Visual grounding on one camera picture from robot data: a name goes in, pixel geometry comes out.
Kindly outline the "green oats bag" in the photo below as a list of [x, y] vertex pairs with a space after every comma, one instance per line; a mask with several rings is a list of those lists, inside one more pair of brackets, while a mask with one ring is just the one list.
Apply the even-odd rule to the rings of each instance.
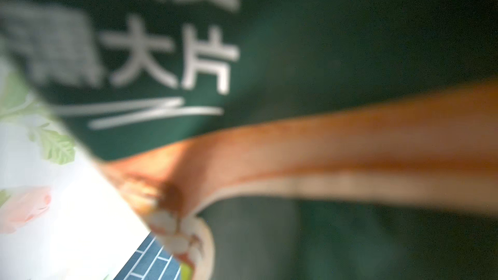
[[497, 0], [1, 0], [181, 279], [496, 279]]

